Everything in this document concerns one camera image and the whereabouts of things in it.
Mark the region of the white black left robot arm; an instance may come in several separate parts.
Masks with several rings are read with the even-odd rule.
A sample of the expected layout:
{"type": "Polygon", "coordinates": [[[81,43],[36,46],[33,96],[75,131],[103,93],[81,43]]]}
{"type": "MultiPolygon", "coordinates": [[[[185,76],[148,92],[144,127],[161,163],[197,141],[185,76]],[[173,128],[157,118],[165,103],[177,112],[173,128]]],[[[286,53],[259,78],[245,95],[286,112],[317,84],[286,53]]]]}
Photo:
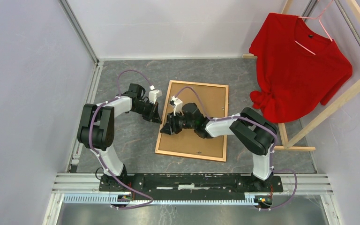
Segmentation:
{"type": "Polygon", "coordinates": [[[103,173],[111,177],[111,186],[117,191],[128,187],[127,171],[113,147],[115,119],[121,114],[134,112],[148,121],[161,124],[157,98],[160,90],[150,86],[147,92],[139,84],[130,84],[128,91],[112,101],[85,104],[82,109],[77,140],[97,157],[103,173]]]}

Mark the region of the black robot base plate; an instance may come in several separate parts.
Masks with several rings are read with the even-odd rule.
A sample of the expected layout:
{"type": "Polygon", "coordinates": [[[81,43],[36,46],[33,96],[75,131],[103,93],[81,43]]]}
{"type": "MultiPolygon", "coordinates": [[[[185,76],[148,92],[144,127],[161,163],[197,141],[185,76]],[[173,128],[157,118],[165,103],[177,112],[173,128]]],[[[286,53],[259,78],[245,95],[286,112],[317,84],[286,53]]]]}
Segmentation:
{"type": "Polygon", "coordinates": [[[124,200],[243,200],[245,193],[283,192],[280,176],[267,181],[241,173],[135,173],[121,184],[102,175],[99,191],[119,192],[124,200]]]}

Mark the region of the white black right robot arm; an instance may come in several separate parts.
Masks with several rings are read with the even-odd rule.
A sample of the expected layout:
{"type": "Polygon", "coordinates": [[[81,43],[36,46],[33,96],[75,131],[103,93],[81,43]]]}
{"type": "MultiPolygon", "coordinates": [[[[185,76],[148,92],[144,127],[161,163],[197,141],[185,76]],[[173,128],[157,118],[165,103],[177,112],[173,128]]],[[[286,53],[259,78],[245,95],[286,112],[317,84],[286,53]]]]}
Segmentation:
{"type": "Polygon", "coordinates": [[[272,153],[278,142],[278,129],[250,107],[232,116],[213,118],[204,115],[195,103],[185,104],[180,112],[167,114],[160,133],[175,135],[193,130],[200,138],[234,135],[252,153],[252,186],[264,191],[271,185],[272,153]]]}

